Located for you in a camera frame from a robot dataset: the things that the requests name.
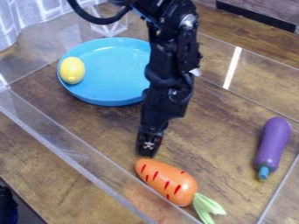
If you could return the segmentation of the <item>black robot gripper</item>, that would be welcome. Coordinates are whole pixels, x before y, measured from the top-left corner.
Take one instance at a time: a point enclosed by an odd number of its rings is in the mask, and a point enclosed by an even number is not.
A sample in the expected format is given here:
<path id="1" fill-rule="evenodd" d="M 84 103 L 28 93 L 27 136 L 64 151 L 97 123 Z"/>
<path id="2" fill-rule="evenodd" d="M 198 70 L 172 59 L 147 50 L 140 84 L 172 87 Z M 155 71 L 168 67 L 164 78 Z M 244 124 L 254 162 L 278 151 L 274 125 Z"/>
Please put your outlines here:
<path id="1" fill-rule="evenodd" d="M 173 118 L 184 117 L 193 88 L 157 87 L 149 85 L 144 91 L 140 127 L 135 151 L 139 156 L 152 158 L 159 151 L 164 130 Z"/>

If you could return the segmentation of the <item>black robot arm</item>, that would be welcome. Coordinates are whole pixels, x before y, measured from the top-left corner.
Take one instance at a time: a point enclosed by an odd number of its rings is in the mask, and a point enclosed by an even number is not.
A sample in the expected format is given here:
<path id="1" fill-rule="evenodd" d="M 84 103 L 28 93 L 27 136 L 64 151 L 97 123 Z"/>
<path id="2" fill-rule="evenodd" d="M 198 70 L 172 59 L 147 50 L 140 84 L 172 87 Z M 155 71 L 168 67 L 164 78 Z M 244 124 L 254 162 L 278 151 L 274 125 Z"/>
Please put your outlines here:
<path id="1" fill-rule="evenodd" d="M 151 46 L 144 77 L 149 88 L 143 92 L 136 152 L 153 156 L 168 122 L 184 116 L 193 93 L 193 76 L 202 54 L 196 39 L 199 15 L 192 0 L 137 0 L 133 9 L 148 27 Z"/>

